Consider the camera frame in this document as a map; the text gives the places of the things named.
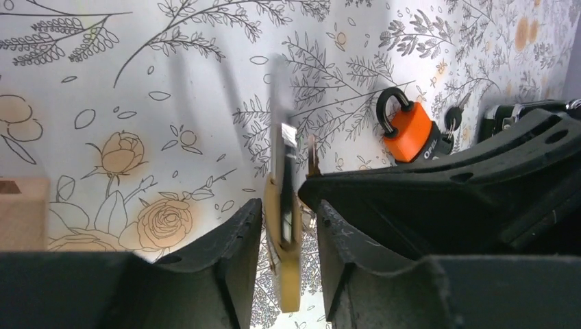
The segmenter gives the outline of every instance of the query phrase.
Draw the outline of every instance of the branch drawing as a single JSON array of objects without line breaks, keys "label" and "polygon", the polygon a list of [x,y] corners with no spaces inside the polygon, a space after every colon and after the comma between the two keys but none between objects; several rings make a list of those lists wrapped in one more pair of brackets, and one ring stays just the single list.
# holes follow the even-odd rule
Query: branch drawing
[{"label": "branch drawing", "polygon": [[537,98],[541,90],[541,86],[533,78],[530,71],[524,71],[521,76],[521,81],[519,84],[519,94],[517,95],[517,101],[527,102],[533,101]]},{"label": "branch drawing", "polygon": [[[22,53],[12,60],[16,66],[43,65],[55,62],[66,56],[65,50],[59,46],[59,42],[78,35],[83,36],[82,43],[69,53],[68,58],[71,62],[82,62],[97,53],[111,49],[116,43],[119,43],[119,39],[106,29],[105,24],[113,16],[129,14],[129,12],[72,14],[40,5],[34,0],[25,1],[49,13],[0,13],[0,16],[42,17],[42,20],[31,25],[35,33],[0,40],[0,49]],[[99,20],[85,26],[79,17],[95,17]]]},{"label": "branch drawing", "polygon": [[534,54],[534,60],[541,62],[541,69],[550,69],[557,62],[557,55],[552,55],[553,44],[535,43],[532,53]]},{"label": "branch drawing", "polygon": [[[283,54],[286,63],[293,68],[290,87],[294,92],[297,111],[293,115],[298,119],[297,138],[306,141],[308,135],[314,134],[317,149],[323,157],[337,134],[344,132],[345,140],[355,140],[364,128],[369,127],[378,92],[387,86],[405,89],[414,82],[396,83],[392,77],[392,60],[383,53],[378,53],[373,59],[358,56],[351,58],[345,63],[350,71],[343,74],[338,63],[327,61],[326,49],[319,46],[316,40],[309,40],[307,34],[301,40],[295,32],[294,38],[287,37],[282,44],[288,48],[288,53]],[[382,82],[381,87],[375,86],[378,81]],[[338,91],[341,93],[331,97],[340,95],[339,98],[325,100],[324,96]],[[254,167],[255,177],[266,175],[270,168],[269,102],[263,108],[255,96],[250,102],[243,103],[243,109],[237,109],[233,114],[235,125],[250,127],[251,131],[243,137],[251,160],[257,162]],[[299,168],[304,168],[306,163],[306,148],[302,147],[297,164]]]},{"label": "branch drawing", "polygon": [[[446,0],[451,14],[459,0]],[[487,27],[496,23],[492,20],[493,0],[478,0],[479,7],[472,0],[462,0],[462,24],[460,25],[460,46],[456,50],[456,60],[460,62],[476,46],[480,46]]]},{"label": "branch drawing", "polygon": [[478,61],[477,72],[474,73],[472,66],[466,63],[464,65],[465,82],[462,83],[456,79],[446,82],[445,92],[447,95],[444,96],[442,92],[439,92],[432,103],[432,117],[434,120],[438,120],[448,107],[457,104],[467,93],[474,94],[477,90],[480,90],[477,99],[481,99],[492,87],[500,91],[498,84],[490,78],[488,67],[486,61],[481,59]]},{"label": "branch drawing", "polygon": [[166,0],[158,3],[159,9],[168,17],[171,17],[168,25],[152,36],[146,43],[141,45],[125,61],[119,69],[113,87],[119,82],[121,74],[127,65],[146,47],[155,51],[162,51],[164,55],[170,56],[176,53],[178,48],[189,50],[196,49],[201,56],[208,58],[213,56],[218,62],[225,58],[224,54],[216,45],[216,38],[207,39],[201,32],[185,34],[181,30],[182,25],[188,23],[225,25],[230,27],[240,27],[244,30],[246,38],[251,43],[255,43],[260,37],[261,21],[251,21],[247,13],[247,8],[254,4],[260,16],[268,16],[274,26],[287,25],[293,20],[285,15],[288,9],[294,12],[299,7],[304,16],[311,16],[318,21],[323,21],[330,10],[330,0],[214,0],[210,7],[204,9],[195,8],[197,0]]},{"label": "branch drawing", "polygon": [[435,21],[432,21],[425,12],[419,9],[417,12],[414,19],[409,22],[413,26],[414,33],[406,32],[406,24],[394,19],[389,23],[387,31],[381,33],[379,47],[387,47],[390,51],[397,46],[396,51],[401,53],[401,56],[418,51],[420,58],[435,59],[442,52],[442,44],[454,46],[452,42],[454,29],[448,21],[439,16],[435,16]]},{"label": "branch drawing", "polygon": [[355,4],[355,6],[359,8],[359,5],[363,6],[364,2],[365,6],[370,8],[373,0],[345,0],[345,7],[349,7],[350,5]]},{"label": "branch drawing", "polygon": [[504,24],[497,25],[497,37],[496,40],[502,39],[505,47],[500,47],[495,45],[493,52],[492,61],[492,71],[500,70],[503,65],[508,66],[510,70],[510,52],[512,51],[512,46],[514,45],[514,38],[511,38],[510,31],[508,29],[510,26],[514,26],[517,23],[517,11],[515,8],[510,8],[510,5],[515,2],[515,0],[502,1],[499,5],[500,17],[504,18]]},{"label": "branch drawing", "polygon": [[188,191],[183,191],[182,192],[182,198],[178,198],[177,194],[176,197],[177,199],[179,199],[180,201],[187,201],[187,200],[194,200],[194,201],[202,201],[205,199],[210,199],[211,197],[214,196],[214,193],[212,192],[212,185],[215,182],[218,182],[219,180],[226,180],[226,176],[228,176],[229,174],[235,172],[236,170],[238,170],[238,168],[234,168],[230,171],[228,171],[227,173],[224,173],[223,175],[220,175],[216,178],[214,178],[214,176],[210,176],[207,180],[206,183],[198,188],[196,188],[195,190],[188,192]]}]

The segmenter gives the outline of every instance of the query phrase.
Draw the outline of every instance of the key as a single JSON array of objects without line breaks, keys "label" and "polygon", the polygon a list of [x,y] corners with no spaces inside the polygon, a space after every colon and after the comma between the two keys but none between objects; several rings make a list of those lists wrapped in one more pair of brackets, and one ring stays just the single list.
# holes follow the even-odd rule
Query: key
[{"label": "key", "polygon": [[470,94],[471,93],[467,93],[457,106],[452,106],[446,112],[446,115],[444,116],[444,125],[446,126],[446,130],[449,132],[456,131],[460,127],[460,124],[462,123],[462,113],[464,112],[464,106],[466,103],[468,103]]}]

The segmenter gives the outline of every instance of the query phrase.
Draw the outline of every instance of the floral wallpaper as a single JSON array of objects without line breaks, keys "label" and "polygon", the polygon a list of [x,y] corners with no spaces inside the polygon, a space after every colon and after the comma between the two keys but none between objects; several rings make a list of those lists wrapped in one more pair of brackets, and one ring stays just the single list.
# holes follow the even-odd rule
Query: floral wallpaper
[{"label": "floral wallpaper", "polygon": [[[580,0],[0,0],[0,175],[51,178],[50,250],[154,261],[261,196],[274,53],[293,68],[295,124],[316,136],[322,172],[366,170],[392,163],[375,120],[388,86],[441,128],[470,94],[454,151],[489,106],[559,98],[580,11]],[[263,240],[253,328],[330,328],[302,210],[301,311],[280,313]]]}]

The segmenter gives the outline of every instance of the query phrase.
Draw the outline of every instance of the padlock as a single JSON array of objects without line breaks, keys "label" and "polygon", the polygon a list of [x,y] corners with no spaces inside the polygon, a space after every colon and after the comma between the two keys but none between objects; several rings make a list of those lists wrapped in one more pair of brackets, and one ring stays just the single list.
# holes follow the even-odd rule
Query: padlock
[{"label": "padlock", "polygon": [[[385,110],[387,100],[392,96],[396,98],[401,109],[390,121]],[[452,151],[450,143],[453,141],[446,140],[446,136],[441,134],[438,125],[430,120],[420,103],[410,101],[397,87],[382,91],[376,114],[385,131],[383,141],[396,163],[431,160]]]}]

